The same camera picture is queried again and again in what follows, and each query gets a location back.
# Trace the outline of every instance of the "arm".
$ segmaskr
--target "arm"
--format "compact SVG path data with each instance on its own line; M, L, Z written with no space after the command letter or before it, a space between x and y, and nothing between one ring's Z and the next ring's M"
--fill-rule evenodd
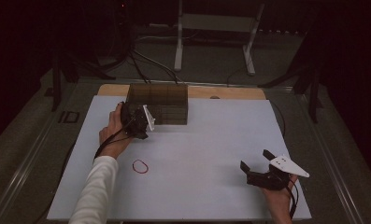
M297 175L291 176L291 181L288 185L289 189L293 188L293 183L298 179ZM290 218L290 193L286 189L282 190L269 190L261 189L264 197L266 198L270 214L276 224L291 224L293 223Z
M120 130L121 104L109 114L109 123L100 131L100 144ZM107 145L93 162L86 184L80 193L74 213L69 223L106 223L109 199L113 193L118 172L117 158L131 143L126 133L116 136L112 144Z

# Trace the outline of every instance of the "red rubber band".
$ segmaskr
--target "red rubber band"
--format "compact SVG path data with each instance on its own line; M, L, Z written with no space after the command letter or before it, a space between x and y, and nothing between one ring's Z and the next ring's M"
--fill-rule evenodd
M135 168L135 163L136 163L137 161L141 161L142 164L145 165L145 167L147 168L147 170L145 170L145 171L137 171L137 169ZM148 167L148 165L147 165L145 162L143 162L142 160L136 160L136 161L133 162L133 170L136 171L136 172L139 173L139 174L145 174L149 169L150 169L150 168Z

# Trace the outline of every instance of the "white board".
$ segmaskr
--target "white board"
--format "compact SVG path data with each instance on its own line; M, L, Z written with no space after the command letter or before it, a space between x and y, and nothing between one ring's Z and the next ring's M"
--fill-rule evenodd
M95 96L65 169L48 219L69 219L92 168L98 132L124 97ZM286 155L271 104L266 100L189 99L188 125L157 125L120 155L108 219L229 221L271 218L259 188L240 170L265 173L268 149ZM133 162L149 166L145 174ZM302 189L294 219L311 218Z

